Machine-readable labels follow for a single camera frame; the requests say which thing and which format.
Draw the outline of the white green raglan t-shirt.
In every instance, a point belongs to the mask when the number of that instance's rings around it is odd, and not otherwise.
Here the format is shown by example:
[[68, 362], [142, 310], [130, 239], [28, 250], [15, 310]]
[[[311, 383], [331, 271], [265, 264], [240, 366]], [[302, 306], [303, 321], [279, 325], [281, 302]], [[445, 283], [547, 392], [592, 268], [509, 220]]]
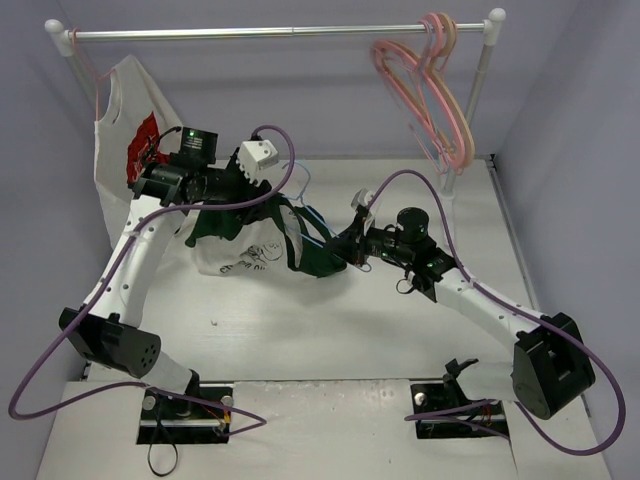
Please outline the white green raglan t-shirt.
[[332, 237], [302, 207], [277, 194], [263, 202], [264, 220], [234, 220], [228, 211], [202, 211], [185, 245], [207, 276], [246, 272], [326, 278], [344, 271], [344, 260], [324, 248]]

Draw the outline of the blue wire hanger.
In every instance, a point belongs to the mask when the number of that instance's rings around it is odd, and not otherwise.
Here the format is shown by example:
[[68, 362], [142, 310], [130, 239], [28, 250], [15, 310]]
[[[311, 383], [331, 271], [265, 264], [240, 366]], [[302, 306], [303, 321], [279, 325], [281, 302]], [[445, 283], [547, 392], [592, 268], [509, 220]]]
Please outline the blue wire hanger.
[[294, 167], [302, 170], [306, 175], [306, 179], [303, 183], [300, 184], [300, 188], [295, 196], [286, 195], [285, 198], [291, 202], [298, 204], [300, 207], [306, 210], [312, 218], [314, 218], [320, 225], [322, 225], [326, 229], [331, 237], [335, 237], [337, 235], [337, 232], [330, 226], [330, 224], [316, 209], [311, 207], [306, 202], [305, 195], [312, 181], [311, 170], [305, 165], [304, 161], [302, 160], [296, 160], [294, 162]]

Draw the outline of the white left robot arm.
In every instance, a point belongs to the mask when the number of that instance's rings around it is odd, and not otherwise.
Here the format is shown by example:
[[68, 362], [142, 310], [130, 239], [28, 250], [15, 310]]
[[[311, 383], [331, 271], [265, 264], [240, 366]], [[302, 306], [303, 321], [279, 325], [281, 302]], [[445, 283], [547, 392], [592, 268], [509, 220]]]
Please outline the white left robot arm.
[[116, 249], [91, 294], [78, 310], [63, 310], [59, 325], [87, 361], [117, 370], [166, 392], [164, 408], [191, 418], [200, 406], [199, 375], [173, 360], [161, 338], [141, 330], [147, 293], [160, 261], [186, 217], [182, 206], [249, 202], [270, 191], [261, 170], [279, 161], [275, 146], [254, 134], [225, 168], [215, 167], [217, 136], [185, 128], [167, 162], [145, 154], [131, 184], [133, 199]]

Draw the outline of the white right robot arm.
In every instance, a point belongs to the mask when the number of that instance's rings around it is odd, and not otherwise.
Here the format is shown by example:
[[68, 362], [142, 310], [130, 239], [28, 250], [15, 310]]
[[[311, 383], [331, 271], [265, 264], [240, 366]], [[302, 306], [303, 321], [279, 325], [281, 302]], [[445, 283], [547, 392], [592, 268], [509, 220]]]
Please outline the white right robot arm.
[[413, 290], [461, 314], [507, 350], [506, 362], [447, 364], [442, 398], [449, 409], [464, 412], [479, 400], [509, 401], [547, 420], [594, 384], [591, 360], [579, 347], [582, 338], [571, 317], [520, 310], [493, 291], [482, 293], [429, 235], [425, 211], [405, 208], [395, 225], [384, 229], [369, 225], [367, 214], [358, 208], [353, 222], [328, 241], [328, 250], [354, 266], [371, 257], [397, 266]]

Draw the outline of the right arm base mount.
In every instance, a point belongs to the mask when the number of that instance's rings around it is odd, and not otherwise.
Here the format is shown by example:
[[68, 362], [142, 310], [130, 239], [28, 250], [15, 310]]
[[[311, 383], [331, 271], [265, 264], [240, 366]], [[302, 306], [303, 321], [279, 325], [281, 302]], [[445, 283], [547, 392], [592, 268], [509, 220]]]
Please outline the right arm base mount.
[[469, 400], [458, 377], [478, 363], [477, 359], [445, 365], [441, 380], [410, 384], [411, 420], [418, 440], [501, 438], [510, 440], [504, 408], [498, 401]]

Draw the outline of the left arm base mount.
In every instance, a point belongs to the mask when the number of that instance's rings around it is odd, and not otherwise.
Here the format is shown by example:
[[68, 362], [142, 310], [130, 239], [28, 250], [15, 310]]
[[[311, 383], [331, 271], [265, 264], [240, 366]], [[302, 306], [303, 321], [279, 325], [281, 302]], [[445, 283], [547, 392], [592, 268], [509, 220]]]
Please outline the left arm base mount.
[[178, 466], [180, 447], [226, 444], [230, 426], [228, 410], [146, 390], [136, 443], [147, 447], [146, 462], [151, 474], [166, 478]]

